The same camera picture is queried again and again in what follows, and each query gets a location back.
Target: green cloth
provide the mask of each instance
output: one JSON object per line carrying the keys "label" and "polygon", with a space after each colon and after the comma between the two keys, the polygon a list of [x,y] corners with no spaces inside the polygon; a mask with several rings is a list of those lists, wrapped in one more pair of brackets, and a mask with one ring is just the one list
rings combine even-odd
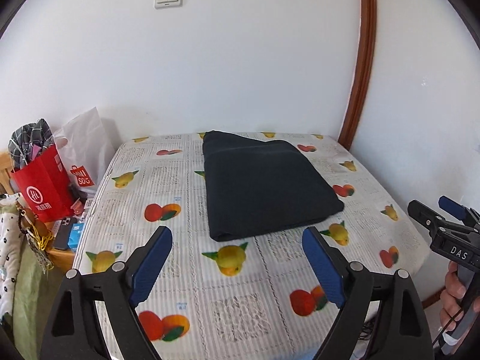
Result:
{"label": "green cloth", "polygon": [[25,360],[38,359],[45,324],[62,279],[58,268],[43,274],[35,254],[23,243],[13,300],[13,336]]}
{"label": "green cloth", "polygon": [[18,215],[18,210],[13,204],[8,204],[4,206],[3,204],[0,204],[0,214],[3,214],[4,212],[9,212],[11,214]]}

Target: folded black towel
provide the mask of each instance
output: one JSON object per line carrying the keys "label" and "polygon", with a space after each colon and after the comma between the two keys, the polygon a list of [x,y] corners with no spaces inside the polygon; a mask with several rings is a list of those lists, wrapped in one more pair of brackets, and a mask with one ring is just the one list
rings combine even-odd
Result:
{"label": "folded black towel", "polygon": [[210,131],[203,137],[203,154],[215,241],[311,225],[344,208],[310,161],[284,140]]}

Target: gray checkered fabric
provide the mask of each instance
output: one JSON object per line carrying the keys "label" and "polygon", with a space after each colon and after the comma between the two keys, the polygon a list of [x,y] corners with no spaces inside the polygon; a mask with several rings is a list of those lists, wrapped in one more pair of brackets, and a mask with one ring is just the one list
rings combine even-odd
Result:
{"label": "gray checkered fabric", "polygon": [[53,135],[49,124],[44,119],[37,123],[30,123],[17,129],[8,142],[8,151],[13,162],[14,169],[22,169],[31,161],[34,145],[46,150],[53,143]]}

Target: finger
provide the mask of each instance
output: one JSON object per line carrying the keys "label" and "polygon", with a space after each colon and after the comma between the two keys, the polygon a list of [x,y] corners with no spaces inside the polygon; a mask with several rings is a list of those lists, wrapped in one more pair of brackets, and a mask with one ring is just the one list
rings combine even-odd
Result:
{"label": "finger", "polygon": [[[457,299],[450,295],[447,290],[443,290],[440,294],[440,300],[442,301],[443,309],[453,317],[460,311],[460,306],[457,304]],[[463,311],[455,317],[455,321],[460,321],[463,317]]]}
{"label": "finger", "polygon": [[456,262],[450,261],[450,263],[448,264],[448,272],[449,273],[456,272],[457,269],[458,269],[458,264]]}
{"label": "finger", "polygon": [[[440,323],[442,324],[443,327],[448,323],[450,320],[450,315],[445,311],[445,309],[440,310]],[[455,329],[457,323],[455,321],[452,321],[448,323],[448,327],[445,329],[447,332],[451,332],[452,330]]]}
{"label": "finger", "polygon": [[476,298],[473,303],[474,312],[480,312],[480,298]]}
{"label": "finger", "polygon": [[463,298],[466,292],[465,287],[460,283],[460,280],[458,280],[458,276],[453,272],[446,274],[445,288],[450,295],[457,299]]}

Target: metal screw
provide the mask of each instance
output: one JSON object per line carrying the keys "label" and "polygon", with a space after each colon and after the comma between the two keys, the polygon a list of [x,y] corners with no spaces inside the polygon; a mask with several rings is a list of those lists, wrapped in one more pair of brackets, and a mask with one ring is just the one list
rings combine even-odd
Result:
{"label": "metal screw", "polygon": [[363,265],[358,261],[352,261],[350,263],[350,268],[354,271],[360,272],[363,269]]}
{"label": "metal screw", "polygon": [[125,264],[121,261],[118,261],[112,265],[112,271],[120,272],[123,268],[125,268]]}
{"label": "metal screw", "polygon": [[76,269],[70,269],[65,276],[67,276],[67,279],[72,279],[77,275],[77,270]]}
{"label": "metal screw", "polygon": [[400,276],[402,279],[406,279],[409,277],[409,273],[405,269],[399,269],[397,273],[398,276]]}

